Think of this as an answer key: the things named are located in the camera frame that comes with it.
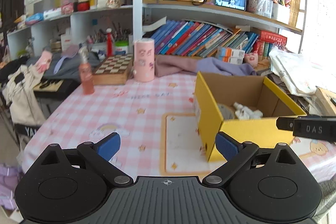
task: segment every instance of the pink glove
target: pink glove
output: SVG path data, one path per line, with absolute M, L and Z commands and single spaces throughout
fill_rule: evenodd
M 245 54 L 244 61 L 255 68 L 258 65 L 258 54 L 256 52 Z
M 35 63 L 38 73 L 44 73 L 47 69 L 49 69 L 52 56 L 53 54 L 51 52 L 42 52 L 40 59 Z

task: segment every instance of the yellow cardboard box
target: yellow cardboard box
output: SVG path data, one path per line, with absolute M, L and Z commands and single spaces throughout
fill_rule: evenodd
M 259 109 L 263 118 L 225 120 L 217 104 L 225 105 L 234 113 L 234 102 L 252 110 Z M 279 142 L 290 144 L 293 139 L 292 132 L 277 129 L 277 117 L 306 115 L 267 77 L 223 76 L 201 72 L 196 78 L 194 110 L 208 161 L 223 160 L 215 146 L 218 131 L 225 132 L 238 142 L 252 141 L 261 148 L 274 148 Z

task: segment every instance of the table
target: table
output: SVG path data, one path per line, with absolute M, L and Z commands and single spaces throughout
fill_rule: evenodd
M 137 176 L 183 175 L 202 179 L 224 162 L 205 160 L 193 114 L 195 79 L 193 75 L 175 74 L 148 83 L 128 80 L 124 86 L 95 86 L 95 93 L 86 96 L 78 87 L 28 143 L 23 171 L 50 143 L 75 148 L 117 131 L 121 148 L 110 162 L 134 180 Z M 292 148 L 302 155 L 318 182 L 329 180 L 336 173 L 336 147 L 311 143 L 299 138 Z

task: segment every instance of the red bottle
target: red bottle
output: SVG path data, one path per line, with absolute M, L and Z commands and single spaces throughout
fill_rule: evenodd
M 107 57 L 110 57 L 110 56 L 113 55 L 112 34 L 111 34 L 112 29 L 108 28 L 106 30 L 106 32 L 107 32 L 107 42 L 106 42 L 107 43 L 107 45 L 106 45 L 106 51 L 107 51 L 107 53 L 106 53 L 106 55 L 107 55 Z
M 91 65 L 88 62 L 87 48 L 86 47 L 80 48 L 78 53 L 80 54 L 82 59 L 82 63 L 79 65 L 78 70 L 83 86 L 83 94 L 84 95 L 92 94 L 95 92 L 95 87 L 93 86 Z

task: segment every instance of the smartphone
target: smartphone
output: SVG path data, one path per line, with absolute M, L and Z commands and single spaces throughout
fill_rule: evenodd
M 217 6 L 233 8 L 237 10 L 246 10 L 246 0 L 215 0 Z

